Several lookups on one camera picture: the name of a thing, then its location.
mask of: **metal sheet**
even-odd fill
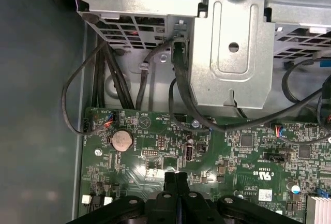
[[[76,136],[64,124],[60,95],[82,60],[84,24],[52,0],[0,4],[1,223],[66,223],[72,215]],[[80,85],[74,81],[67,99],[75,125]]]
[[[264,0],[208,5],[208,17],[195,18],[191,32],[189,80],[197,105],[235,100],[240,108],[263,108],[271,89],[275,28],[264,20]]]

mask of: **screw hole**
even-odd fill
[[[164,194],[163,197],[164,198],[170,198],[171,197],[171,194]]]
[[[194,192],[191,192],[191,193],[188,194],[188,196],[189,196],[189,197],[192,197],[192,198],[195,198],[195,197],[197,197],[198,195],[197,195],[196,193],[194,193]]]
[[[230,52],[237,52],[239,50],[239,45],[236,42],[232,42],[229,44],[229,51]]]
[[[165,55],[165,54],[163,54],[163,55],[161,55],[160,56],[160,61],[161,61],[161,63],[165,63],[166,61],[167,61],[167,56]]]

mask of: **screw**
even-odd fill
[[[160,61],[161,61],[161,63],[165,63],[165,62],[167,61],[167,58],[168,58],[168,56],[166,56],[165,54],[162,54],[162,55],[160,56]]]
[[[198,122],[197,120],[193,120],[192,127],[194,127],[194,128],[200,127],[200,122]]]
[[[102,150],[100,148],[95,148],[94,154],[95,156],[100,157],[102,155]]]
[[[194,197],[197,197],[198,195],[194,192],[191,192],[188,194],[188,196],[194,198]]]
[[[225,198],[225,199],[224,199],[224,202],[225,202],[225,203],[229,203],[229,204],[231,204],[231,203],[233,203],[234,201],[233,201],[233,199],[231,199],[231,198]]]

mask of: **capacitor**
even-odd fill
[[[193,139],[192,135],[187,135],[186,140],[191,145],[194,143],[194,139]]]
[[[293,182],[293,181],[290,181],[290,182],[288,182],[288,183],[286,184],[286,189],[288,189],[289,191],[292,191],[292,187],[293,187],[294,185],[296,185],[296,183]]]
[[[115,150],[119,152],[125,152],[133,144],[133,135],[129,130],[122,129],[113,134],[111,138],[111,144]]]
[[[235,197],[240,198],[240,199],[243,199],[244,198],[244,196],[241,194],[241,192],[239,190],[237,190],[237,189],[233,192],[233,195]]]
[[[291,192],[295,195],[299,194],[301,191],[300,187],[298,185],[293,185],[291,188]]]

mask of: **cable clip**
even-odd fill
[[[139,69],[141,70],[149,70],[149,63],[148,62],[142,62],[139,64]]]

